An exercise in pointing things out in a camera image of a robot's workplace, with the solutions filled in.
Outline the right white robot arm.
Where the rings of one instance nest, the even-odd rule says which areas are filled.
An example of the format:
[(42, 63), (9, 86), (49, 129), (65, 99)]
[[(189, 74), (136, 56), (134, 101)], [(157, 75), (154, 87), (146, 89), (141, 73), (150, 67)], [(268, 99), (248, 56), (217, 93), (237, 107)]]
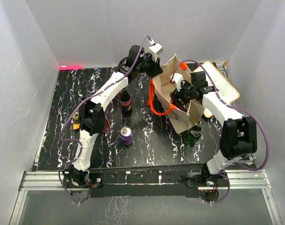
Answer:
[(220, 150), (203, 165), (201, 174), (193, 176), (194, 182), (212, 186), (220, 178), (222, 170), (257, 151), (256, 122), (219, 99), (214, 85), (208, 85), (204, 71), (191, 73), (191, 82), (174, 73), (170, 82), (175, 86), (170, 96), (176, 106), (183, 108), (190, 100), (201, 100), (222, 125)]

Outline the beige canvas bag orange handles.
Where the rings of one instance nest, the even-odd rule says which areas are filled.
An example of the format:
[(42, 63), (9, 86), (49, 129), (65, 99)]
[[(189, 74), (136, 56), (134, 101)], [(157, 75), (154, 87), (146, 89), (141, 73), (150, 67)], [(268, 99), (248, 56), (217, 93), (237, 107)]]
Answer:
[(151, 78), (148, 105), (158, 116), (167, 116), (177, 134), (194, 126), (204, 107), (184, 94), (191, 86), (191, 70), (174, 55), (161, 66), (163, 73)]

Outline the green glass bottle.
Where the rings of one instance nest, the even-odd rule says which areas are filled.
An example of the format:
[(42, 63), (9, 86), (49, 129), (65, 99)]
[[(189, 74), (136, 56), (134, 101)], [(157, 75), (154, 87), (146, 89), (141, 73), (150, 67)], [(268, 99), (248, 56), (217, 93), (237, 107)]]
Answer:
[(198, 121), (192, 126), (186, 133), (184, 140), (188, 148), (193, 147), (200, 139), (202, 135), (203, 122)]

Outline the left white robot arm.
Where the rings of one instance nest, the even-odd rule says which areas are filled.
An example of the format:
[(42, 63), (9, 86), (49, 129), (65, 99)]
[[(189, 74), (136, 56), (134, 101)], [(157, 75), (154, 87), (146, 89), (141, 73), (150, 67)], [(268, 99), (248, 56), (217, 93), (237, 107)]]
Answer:
[(139, 73), (155, 77), (163, 70), (158, 55), (163, 51), (159, 44), (152, 44), (148, 52), (139, 45), (133, 45), (128, 56), (123, 58), (109, 80), (91, 99), (84, 100), (79, 109), (80, 137), (75, 161), (63, 172), (64, 177), (74, 185), (84, 187), (89, 183), (88, 169), (95, 140), (105, 125), (105, 110), (116, 95), (127, 87)]

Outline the glass cola bottle red cap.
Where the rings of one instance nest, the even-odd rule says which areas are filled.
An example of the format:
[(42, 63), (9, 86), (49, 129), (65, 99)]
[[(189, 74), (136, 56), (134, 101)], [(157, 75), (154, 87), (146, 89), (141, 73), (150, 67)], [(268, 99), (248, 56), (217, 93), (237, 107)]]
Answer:
[(120, 95), (120, 104), (122, 107), (122, 115), (129, 117), (132, 115), (131, 96), (126, 88), (123, 88)]

